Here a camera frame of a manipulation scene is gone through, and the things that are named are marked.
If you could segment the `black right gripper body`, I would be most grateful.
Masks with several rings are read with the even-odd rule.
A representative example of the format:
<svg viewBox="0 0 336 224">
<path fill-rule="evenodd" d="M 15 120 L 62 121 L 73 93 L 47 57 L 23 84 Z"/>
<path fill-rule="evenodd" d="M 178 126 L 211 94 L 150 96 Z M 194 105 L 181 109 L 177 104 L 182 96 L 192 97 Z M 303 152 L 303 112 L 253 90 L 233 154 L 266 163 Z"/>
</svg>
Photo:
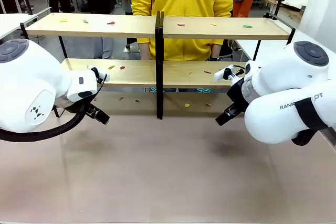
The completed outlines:
<svg viewBox="0 0 336 224">
<path fill-rule="evenodd" d="M 244 83 L 243 79 L 237 81 L 231 88 L 228 90 L 227 95 L 233 102 L 230 106 L 234 110 L 246 110 L 248 107 L 248 102 L 245 100 L 242 94 L 242 85 Z"/>
</svg>

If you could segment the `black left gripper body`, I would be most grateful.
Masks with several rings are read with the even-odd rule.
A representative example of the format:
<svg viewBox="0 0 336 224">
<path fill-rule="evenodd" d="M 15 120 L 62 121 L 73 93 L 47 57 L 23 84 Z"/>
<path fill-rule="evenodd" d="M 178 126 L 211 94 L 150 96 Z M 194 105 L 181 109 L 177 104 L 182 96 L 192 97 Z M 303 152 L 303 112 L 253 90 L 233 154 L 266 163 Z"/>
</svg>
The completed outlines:
<svg viewBox="0 0 336 224">
<path fill-rule="evenodd" d="M 67 99 L 56 99 L 55 106 L 72 114 L 86 114 L 90 102 L 89 99 L 82 99 L 76 102 L 71 102 Z"/>
</svg>

